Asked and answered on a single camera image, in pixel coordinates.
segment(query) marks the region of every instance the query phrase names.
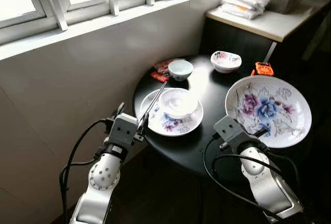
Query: black round table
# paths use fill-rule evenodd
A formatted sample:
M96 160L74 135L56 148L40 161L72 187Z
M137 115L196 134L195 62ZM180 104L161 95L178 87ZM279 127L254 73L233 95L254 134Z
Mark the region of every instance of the black round table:
M202 153L215 133L213 126L226 115L225 97L229 88L239 79L249 76L253 69L251 65L243 63L239 70L230 74L221 74L214 70L210 56L193 55L183 57L194 65L194 71L184 82L170 80L167 87L181 87L194 91L203 106L203 119L198 128L191 133L180 137L164 137L147 130L146 139L149 144L156 149L165 158L171 160L182 169L189 171L197 176L207 177L204 170ZM133 97L133 112L140 116L140 105L144 97L162 86L162 83L152 78L147 72L138 83ZM207 151L207 163L220 154L218 146L222 143L220 138L213 142ZM242 181L243 176L240 173L240 161L229 159L229 162L222 163L217 168L221 178L230 181Z

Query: white countertop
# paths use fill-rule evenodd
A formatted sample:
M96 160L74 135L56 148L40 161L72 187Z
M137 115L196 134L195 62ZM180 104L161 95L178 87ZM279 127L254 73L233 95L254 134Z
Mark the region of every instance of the white countertop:
M329 1L330 0L301 0L298 6L288 14L264 11L261 16L253 20L224 13L219 7L208 11L206 16L274 41L282 42L286 36L309 20L310 17Z

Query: floral plate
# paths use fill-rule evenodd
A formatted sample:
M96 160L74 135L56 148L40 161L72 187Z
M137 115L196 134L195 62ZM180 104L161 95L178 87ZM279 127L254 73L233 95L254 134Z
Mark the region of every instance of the floral plate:
M271 148L297 144L311 126L310 108L303 95L291 84L269 76L246 77L233 84L225 110L248 133L266 128L260 140Z
M157 89L144 98L140 106L140 115L146 111L158 91L159 90ZM160 108L159 102L157 101L149 112L148 127L159 135L169 137L182 136L196 129L201 123L202 117L203 108L199 101L197 109L183 119L170 118L162 111L162 108Z

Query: table top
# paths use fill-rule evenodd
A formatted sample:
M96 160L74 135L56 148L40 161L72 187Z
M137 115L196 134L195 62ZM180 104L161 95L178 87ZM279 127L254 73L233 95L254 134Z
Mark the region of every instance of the table top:
M210 56L194 55L184 58L194 65L193 73L184 82L170 80L167 87L181 87L194 92L203 106L202 122L198 128L184 136L164 137L148 130L145 137L154 149L177 166L195 175L207 177L203 167L203 149L215 133L214 124L226 115L224 103L229 88L240 78L249 76L253 64L251 67L241 66L239 70L230 74L220 74L214 70ZM140 105L144 97L162 86L161 82L149 75L152 71L143 76L135 90L133 112L136 116L140 115ZM207 158L214 158L216 154L220 154L218 146L222 142L219 139L211 144L207 151ZM240 172L233 174L234 167L240 169L240 161L237 162L228 163L217 169L225 175L225 179L229 177L231 181L242 180L243 176Z
M220 8L208 11L206 16L271 40L283 42L288 35L308 21L310 17L329 2L330 0L301 0L296 8L288 14L264 11L262 15L253 20L224 13Z

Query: white bowl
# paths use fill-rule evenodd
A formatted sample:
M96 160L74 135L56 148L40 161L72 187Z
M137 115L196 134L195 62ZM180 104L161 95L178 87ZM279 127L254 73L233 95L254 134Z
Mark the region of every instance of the white bowl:
M168 65L170 75L176 81L187 79L193 72L193 64L186 60L175 60Z
M181 119L192 114L198 106L198 100L190 91L183 88L171 88L159 98L160 107L171 118Z
M231 52L216 51L210 57L215 70L220 73L231 73L242 64L242 58Z

